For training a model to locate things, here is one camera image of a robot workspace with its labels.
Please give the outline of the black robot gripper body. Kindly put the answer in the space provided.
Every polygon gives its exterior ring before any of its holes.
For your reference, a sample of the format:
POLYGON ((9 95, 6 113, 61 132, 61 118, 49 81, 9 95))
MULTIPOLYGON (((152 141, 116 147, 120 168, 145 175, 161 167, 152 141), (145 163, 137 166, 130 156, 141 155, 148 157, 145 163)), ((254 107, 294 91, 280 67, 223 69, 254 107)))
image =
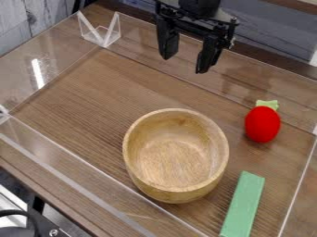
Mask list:
POLYGON ((223 27, 232 32, 237 19, 220 8, 221 0, 155 0, 156 19, 183 31, 213 31, 223 27))

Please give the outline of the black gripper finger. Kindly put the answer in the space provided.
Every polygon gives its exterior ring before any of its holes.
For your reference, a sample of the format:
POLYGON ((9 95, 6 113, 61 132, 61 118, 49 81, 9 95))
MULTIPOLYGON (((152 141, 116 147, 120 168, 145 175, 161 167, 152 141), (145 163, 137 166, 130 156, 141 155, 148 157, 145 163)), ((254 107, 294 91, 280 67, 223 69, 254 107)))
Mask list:
POLYGON ((223 39, 215 34, 208 34, 203 39, 201 50, 197 54, 195 73, 203 74, 216 64, 223 51, 223 39))
POLYGON ((177 52, 179 33, 173 23, 161 16, 156 16, 157 51, 164 60, 177 52))

